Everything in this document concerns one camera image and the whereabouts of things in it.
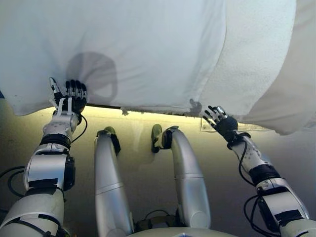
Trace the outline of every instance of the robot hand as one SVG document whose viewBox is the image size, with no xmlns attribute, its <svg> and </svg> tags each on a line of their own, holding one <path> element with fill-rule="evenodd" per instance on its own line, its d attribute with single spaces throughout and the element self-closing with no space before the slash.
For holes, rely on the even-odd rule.
<svg viewBox="0 0 316 237">
<path fill-rule="evenodd" d="M 238 123 L 236 119 L 226 114 L 222 107 L 208 106 L 205 113 L 209 116 L 203 118 L 219 133 L 224 139 L 231 143 L 237 138 Z"/>
<path fill-rule="evenodd" d="M 81 112 L 87 103 L 87 90 L 83 83 L 78 80 L 66 82 L 66 95 L 63 95 L 54 78 L 49 78 L 50 86 L 54 93 L 54 106 L 62 107 L 63 111 L 71 110 L 78 115 L 79 123 L 81 122 Z"/>
</svg>

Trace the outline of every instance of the white sheet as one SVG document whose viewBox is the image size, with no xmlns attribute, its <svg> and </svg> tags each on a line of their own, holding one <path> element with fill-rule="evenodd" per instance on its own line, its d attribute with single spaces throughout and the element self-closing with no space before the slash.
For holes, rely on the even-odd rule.
<svg viewBox="0 0 316 237">
<path fill-rule="evenodd" d="M 240 117 L 281 135 L 316 125 L 316 0 L 297 0 L 293 34 L 282 69 L 268 91 Z"/>
<path fill-rule="evenodd" d="M 60 82 L 70 77 L 86 81 L 90 101 L 96 104 L 161 113 L 182 113 L 190 110 L 192 105 L 189 99 L 193 98 L 195 101 L 200 100 L 204 107 L 208 104 L 223 105 L 235 115 L 245 115 L 252 108 L 248 115 L 239 117 L 240 121 L 272 128 L 281 134 L 299 129 L 315 112 L 315 0 L 298 1 L 300 9 L 296 12 L 289 53 L 274 83 L 290 41 L 295 1 L 228 0 L 227 35 L 223 52 L 213 73 L 211 72 L 216 64 L 216 53 L 219 53 L 223 42 L 218 40 L 218 47 L 211 45 L 214 43 L 212 36 L 216 29 L 222 29 L 220 36 L 224 37 L 225 34 L 224 28 L 221 28 L 222 22 L 225 21 L 222 1 L 217 1 L 219 5 L 216 6 L 221 7 L 221 10 L 217 11 L 213 3 L 207 0 L 187 0 L 185 4 L 182 0 L 136 0 L 133 6 L 125 6 L 125 10 L 123 3 L 129 1 L 100 1 L 101 5 L 95 10 L 95 6 L 88 1 L 1 2 L 0 89 L 17 115 L 50 106 L 47 102 L 50 93 L 46 82 L 48 76 L 55 76 Z M 159 3 L 160 7 L 164 7 L 158 9 L 152 5 Z M 102 4 L 111 4 L 112 8 L 104 8 Z M 189 5 L 194 7 L 189 10 L 185 7 Z M 202 11 L 202 5 L 208 11 Z M 123 11 L 125 14 L 115 15 L 110 12 L 111 9 Z M 156 12 L 163 14 L 158 16 L 154 14 Z M 119 19 L 108 22 L 103 20 L 103 17 Z M 200 30 L 209 31 L 193 31 L 192 19 L 196 20 L 197 25 L 202 25 Z M 155 25 L 155 29 L 157 25 L 168 26 L 165 29 L 159 28 L 160 33 L 164 32 L 162 39 L 167 42 L 163 46 L 168 47 L 161 50 L 153 48 L 152 45 L 143 45 L 143 42 L 133 44 L 137 40 L 130 40 L 130 36 L 135 34 L 134 29 L 145 27 L 137 25 L 143 24 L 144 21 L 150 30 L 149 33 L 153 32 L 153 29 L 150 29 L 152 24 Z M 185 25 L 185 29 L 180 31 L 184 35 L 181 37 L 179 31 L 176 34 L 170 32 L 179 25 Z M 108 26 L 111 32 L 115 32 L 117 37 L 103 34 L 99 29 L 105 26 Z M 197 36 L 191 36 L 196 33 L 200 37 L 208 37 L 198 41 Z M 104 35 L 112 41 L 101 42 Z M 104 54 L 89 50 L 94 48 L 97 42 L 104 43 L 102 49 L 109 52 L 119 44 L 126 47 L 117 53 L 115 58 L 104 57 Z M 209 43 L 209 48 L 203 45 L 205 42 Z M 179 57 L 170 57 L 175 55 L 173 47 L 176 47 Z M 188 59 L 197 48 L 199 52 L 196 53 L 196 58 Z M 88 50 L 80 55 L 83 49 Z M 71 57 L 69 52 L 75 52 L 76 57 Z M 138 57 L 126 57 L 132 54 L 142 56 L 142 60 Z M 141 64 L 131 69 L 132 66 L 129 65 L 136 65 L 136 62 Z M 161 66 L 166 66 L 170 71 L 175 68 L 177 71 L 164 71 L 161 70 Z M 181 73 L 186 74 L 186 77 L 170 77 Z M 195 79 L 195 82 L 190 81 L 189 77 Z M 183 90 L 185 86 L 179 79 L 189 81 L 187 89 Z M 203 88 L 205 79 L 210 80 Z"/>
<path fill-rule="evenodd" d="M 49 77 L 84 82 L 93 104 L 186 110 L 225 38 L 222 0 L 21 0 L 10 10 L 0 90 L 17 115 L 50 106 Z"/>
</svg>

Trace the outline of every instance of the robot forearm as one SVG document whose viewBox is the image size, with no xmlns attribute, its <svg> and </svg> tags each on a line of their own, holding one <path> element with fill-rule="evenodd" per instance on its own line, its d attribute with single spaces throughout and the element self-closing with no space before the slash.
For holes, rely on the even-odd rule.
<svg viewBox="0 0 316 237">
<path fill-rule="evenodd" d="M 250 176 L 252 182 L 248 182 L 256 187 L 255 203 L 259 205 L 267 228 L 280 232 L 282 237 L 315 236 L 316 222 L 309 220 L 303 202 L 280 177 L 268 157 L 258 150 L 250 135 L 239 133 L 237 121 L 220 106 L 209 106 L 209 109 L 205 111 L 209 118 L 203 118 L 225 138 L 228 148 L 239 158 L 239 168 Z"/>
<path fill-rule="evenodd" d="M 68 88 L 74 96 L 61 97 L 56 81 L 50 81 L 57 110 L 50 123 L 44 126 L 40 145 L 24 170 L 27 192 L 10 209 L 0 226 L 0 237 L 21 236 L 22 233 L 25 237 L 66 236 L 62 228 L 64 191 L 75 183 L 75 162 L 69 150 L 85 105 L 85 90 L 79 90 L 82 88 L 79 82 L 69 83 L 75 86 Z"/>
<path fill-rule="evenodd" d="M 285 179 L 281 178 L 270 160 L 263 155 L 250 140 L 243 136 L 240 143 L 230 146 L 231 149 L 242 158 L 241 165 L 251 177 L 252 183 L 257 189 L 257 203 L 261 215 L 272 232 L 285 232 L 288 223 L 309 219 L 309 214 L 303 202 L 294 193 Z"/>
</svg>

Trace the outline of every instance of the wire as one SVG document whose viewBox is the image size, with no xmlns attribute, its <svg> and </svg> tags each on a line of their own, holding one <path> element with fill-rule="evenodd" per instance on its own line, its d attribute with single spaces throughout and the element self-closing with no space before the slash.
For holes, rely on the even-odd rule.
<svg viewBox="0 0 316 237">
<path fill-rule="evenodd" d="M 82 118 L 84 119 L 84 121 L 85 121 L 84 130 L 82 131 L 82 133 L 81 133 L 78 137 L 76 137 L 76 138 L 72 141 L 72 143 L 74 143 L 78 138 L 80 138 L 80 137 L 85 133 L 85 131 L 87 130 L 88 121 L 85 119 L 85 117 L 84 117 L 83 115 L 81 115 L 81 117 L 82 117 Z"/>
<path fill-rule="evenodd" d="M 4 175 L 6 175 L 7 173 L 9 173 L 9 172 L 11 172 L 11 171 L 13 171 L 13 170 L 24 169 L 24 168 L 25 168 L 25 166 L 22 165 L 22 166 L 16 166 L 16 167 L 12 167 L 12 168 L 6 169 L 4 172 L 0 173 L 0 179 L 1 179 Z M 0 212 L 7 214 L 9 211 L 0 208 Z"/>
<path fill-rule="evenodd" d="M 252 186 L 255 186 L 252 182 L 250 182 L 248 179 L 245 178 L 245 176 L 242 174 L 242 171 L 241 171 L 241 167 L 242 167 L 242 161 L 246 155 L 246 152 L 247 152 L 247 149 L 248 149 L 248 144 L 246 141 L 243 141 L 245 143 L 245 148 L 243 149 L 243 152 L 242 152 L 242 155 L 241 155 L 241 158 L 239 160 L 239 165 L 238 165 L 238 172 L 240 174 L 240 176 L 243 178 L 244 181 L 246 181 L 248 184 L 252 185 Z"/>
<path fill-rule="evenodd" d="M 12 167 L 9 169 L 6 169 L 4 172 L 0 173 L 0 178 L 2 178 L 2 176 L 4 176 L 5 174 L 9 173 L 10 171 L 16 170 L 16 169 L 24 169 L 25 166 L 16 166 L 16 167 Z"/>
<path fill-rule="evenodd" d="M 255 199 L 255 202 L 253 204 L 253 207 L 252 207 L 252 210 L 251 210 L 251 216 L 249 217 L 248 214 L 247 214 L 247 205 L 248 203 Z M 255 213 L 255 209 L 256 209 L 256 206 L 257 206 L 257 203 L 258 203 L 258 200 L 259 200 L 259 196 L 258 195 L 255 195 L 255 196 L 252 196 L 250 198 L 247 199 L 247 201 L 245 202 L 245 204 L 243 205 L 243 213 L 246 217 L 246 219 L 248 220 L 248 222 L 251 224 L 251 227 L 254 231 L 266 236 L 266 237 L 280 237 L 280 235 L 277 235 L 277 234 L 274 234 L 274 233 L 270 233 L 270 232 L 266 232 L 264 230 L 262 230 L 261 228 L 259 228 L 256 224 L 253 223 L 253 217 L 254 217 L 254 213 Z"/>
<path fill-rule="evenodd" d="M 165 210 L 157 209 L 157 210 L 154 210 L 154 211 L 151 211 L 150 213 L 148 213 L 148 214 L 145 216 L 144 220 L 146 220 L 147 217 L 148 217 L 150 214 L 153 214 L 154 212 L 157 212 L 157 211 L 162 211 L 162 212 L 166 213 L 167 216 L 170 216 L 170 214 L 169 214 L 168 212 L 166 212 Z"/>
<path fill-rule="evenodd" d="M 19 174 L 19 173 L 23 173 L 23 172 L 24 172 L 24 170 L 19 170 L 19 171 L 14 172 L 13 174 L 11 174 L 11 176 L 9 177 L 8 182 L 7 182 L 9 190 L 10 190 L 14 195 L 16 195 L 16 196 L 18 196 L 18 197 L 20 197 L 20 198 L 24 197 L 24 195 L 18 193 L 17 191 L 15 191 L 15 190 L 13 189 L 13 187 L 12 187 L 12 179 L 13 179 L 13 177 L 14 177 L 15 175 L 17 175 L 17 174 Z"/>
</svg>

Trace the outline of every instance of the robot leg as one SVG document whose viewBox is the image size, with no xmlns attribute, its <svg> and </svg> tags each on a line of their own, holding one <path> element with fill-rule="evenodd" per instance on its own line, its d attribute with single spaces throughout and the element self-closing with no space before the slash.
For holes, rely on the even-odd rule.
<svg viewBox="0 0 316 237">
<path fill-rule="evenodd" d="M 99 237 L 122 237 L 133 233 L 124 185 L 119 175 L 119 141 L 114 129 L 99 131 L 95 139 L 95 208 Z"/>
<path fill-rule="evenodd" d="M 174 126 L 162 134 L 162 146 L 173 154 L 180 221 L 187 227 L 209 229 L 211 214 L 204 177 L 189 141 Z"/>
</svg>

